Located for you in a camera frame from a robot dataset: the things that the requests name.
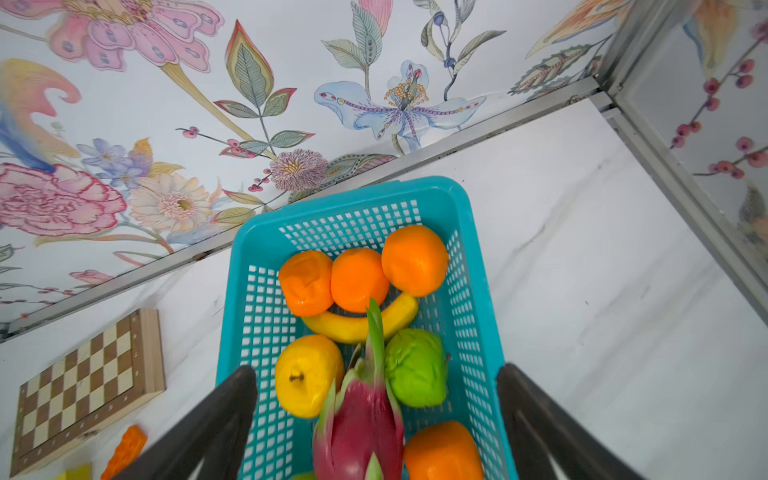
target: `pink peony illustration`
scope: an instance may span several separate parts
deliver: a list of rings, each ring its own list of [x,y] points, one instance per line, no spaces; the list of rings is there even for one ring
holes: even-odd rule
[[[69,61],[87,58],[99,70],[123,71],[123,50],[137,50],[158,67],[179,61],[208,72],[208,48],[196,31],[213,36],[224,19],[203,2],[173,0],[0,0],[21,18],[62,12],[48,33],[51,50]]]
[[[86,270],[84,272],[72,272],[69,275],[80,280],[81,282],[90,283],[91,285],[98,285],[99,283],[104,283],[107,280],[112,280],[113,278],[105,273],[97,272],[96,270]]]
[[[85,172],[0,164],[0,223],[10,227],[48,237],[97,233],[114,227],[125,208],[117,190]]]

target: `blue flower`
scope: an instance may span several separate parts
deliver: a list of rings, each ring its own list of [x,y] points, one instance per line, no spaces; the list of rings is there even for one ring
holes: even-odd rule
[[[485,101],[477,97],[466,101],[452,98],[434,107],[421,106],[427,102],[429,76],[424,65],[404,61],[402,77],[389,80],[384,99],[389,106],[373,103],[365,88],[355,82],[338,81],[322,85],[315,91],[315,101],[333,110],[342,125],[353,130],[370,128],[376,140],[387,134],[405,138],[411,151],[421,147],[419,138],[430,128],[456,128],[465,123]]]
[[[84,158],[83,163],[99,167],[109,172],[123,171],[131,161],[125,154],[125,148],[120,145],[112,147],[107,141],[94,139],[94,146],[78,145],[78,150],[90,157]]]
[[[146,177],[151,166],[152,162],[144,155],[130,152],[124,162],[114,162],[114,169],[105,169],[107,170],[105,173],[99,173],[96,176],[102,180],[112,180],[109,183],[112,187],[119,188],[125,185],[128,189],[134,189],[139,188],[137,180]]]

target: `wall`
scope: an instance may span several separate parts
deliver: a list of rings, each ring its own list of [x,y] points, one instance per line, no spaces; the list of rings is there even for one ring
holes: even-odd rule
[[[593,74],[630,6],[0,0],[0,321]]]

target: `blue plastic basket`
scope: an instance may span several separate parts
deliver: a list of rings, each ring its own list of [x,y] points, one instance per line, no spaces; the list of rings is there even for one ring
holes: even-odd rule
[[[223,382],[240,365],[251,365],[257,374],[259,401],[241,478],[287,480],[312,470],[315,421],[285,412],[275,393],[277,357],[296,338],[312,334],[285,306],[280,267],[302,250],[331,257],[354,247],[381,251],[391,232],[415,223],[442,238],[450,264],[440,289],[419,299],[411,327],[438,333],[452,360],[443,405],[403,408],[406,439],[426,426],[459,421],[475,438],[486,478],[517,478],[496,395],[504,355],[475,221],[464,189],[444,177],[388,182],[292,204],[240,228],[232,248],[216,381]],[[343,348],[346,358],[351,351]]]

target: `lily illustration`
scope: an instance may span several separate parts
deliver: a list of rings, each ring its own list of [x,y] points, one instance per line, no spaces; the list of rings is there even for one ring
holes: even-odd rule
[[[432,107],[426,88],[429,76],[424,65],[410,60],[400,68],[401,78],[392,77],[384,95],[388,106],[373,103],[362,85],[337,81],[321,85],[315,91],[315,101],[333,110],[342,125],[353,130],[370,128],[376,140],[391,135],[398,154],[404,152],[398,136],[404,138],[411,151],[421,148],[419,139],[430,127],[447,130],[464,124],[485,101],[485,96],[472,100],[453,98]]]

